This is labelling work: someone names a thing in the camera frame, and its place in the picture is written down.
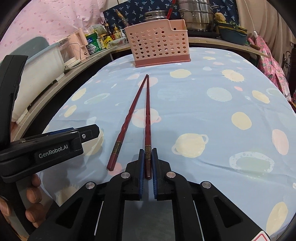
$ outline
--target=utensil holder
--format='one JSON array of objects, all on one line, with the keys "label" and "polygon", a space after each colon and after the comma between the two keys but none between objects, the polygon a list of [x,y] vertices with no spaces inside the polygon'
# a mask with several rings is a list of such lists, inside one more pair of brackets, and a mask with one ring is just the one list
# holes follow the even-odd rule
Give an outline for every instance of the utensil holder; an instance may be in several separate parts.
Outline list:
[{"label": "utensil holder", "polygon": [[125,31],[136,67],[191,61],[183,19],[139,23]]}]

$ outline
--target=silver pivot bolt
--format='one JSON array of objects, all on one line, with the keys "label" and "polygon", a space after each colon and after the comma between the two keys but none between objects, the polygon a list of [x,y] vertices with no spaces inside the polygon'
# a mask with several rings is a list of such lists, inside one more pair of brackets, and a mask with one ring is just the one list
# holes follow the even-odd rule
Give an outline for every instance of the silver pivot bolt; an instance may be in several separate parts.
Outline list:
[{"label": "silver pivot bolt", "polygon": [[212,186],[212,184],[210,182],[208,182],[208,181],[205,181],[205,182],[202,183],[202,186],[204,188],[210,188]]},{"label": "silver pivot bolt", "polygon": [[167,177],[174,178],[176,176],[176,173],[174,172],[167,172]]},{"label": "silver pivot bolt", "polygon": [[92,189],[92,188],[94,188],[94,183],[93,182],[89,182],[89,183],[85,184],[85,187],[87,189]]},{"label": "silver pivot bolt", "polygon": [[130,176],[131,176],[131,175],[130,175],[128,172],[123,172],[123,173],[121,174],[121,177],[124,178],[124,179],[129,178]]}]

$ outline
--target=gold decorative band on chopstick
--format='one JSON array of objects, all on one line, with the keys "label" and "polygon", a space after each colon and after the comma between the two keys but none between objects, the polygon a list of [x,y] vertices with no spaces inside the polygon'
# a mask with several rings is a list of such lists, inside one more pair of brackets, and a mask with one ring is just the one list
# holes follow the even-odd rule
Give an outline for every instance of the gold decorative band on chopstick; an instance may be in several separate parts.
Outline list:
[{"label": "gold decorative band on chopstick", "polygon": [[115,142],[115,145],[113,147],[113,151],[112,154],[115,154],[118,156],[119,152],[120,152],[120,148],[122,146],[122,143],[120,141]]},{"label": "gold decorative band on chopstick", "polygon": [[151,146],[145,146],[145,160],[150,160],[151,158]]}]

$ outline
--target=beige curtain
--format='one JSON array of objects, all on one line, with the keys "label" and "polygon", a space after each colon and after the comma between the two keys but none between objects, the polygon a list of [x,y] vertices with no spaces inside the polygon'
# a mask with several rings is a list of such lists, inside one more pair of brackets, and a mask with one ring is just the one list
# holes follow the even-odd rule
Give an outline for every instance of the beige curtain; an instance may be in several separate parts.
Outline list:
[{"label": "beige curtain", "polygon": [[295,37],[285,21],[266,0],[236,0],[236,2],[240,25],[248,29],[251,35],[255,27],[258,35],[270,48],[272,56],[281,65],[283,54],[291,51],[291,43],[295,42]]}]

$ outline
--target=perforated basket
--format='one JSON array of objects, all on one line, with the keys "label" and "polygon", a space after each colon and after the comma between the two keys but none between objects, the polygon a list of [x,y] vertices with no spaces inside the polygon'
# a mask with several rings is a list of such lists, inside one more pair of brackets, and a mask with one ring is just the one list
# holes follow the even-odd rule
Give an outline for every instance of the perforated basket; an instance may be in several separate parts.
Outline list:
[{"label": "perforated basket", "polygon": [[139,23],[125,31],[136,67],[191,61],[183,19]]}]

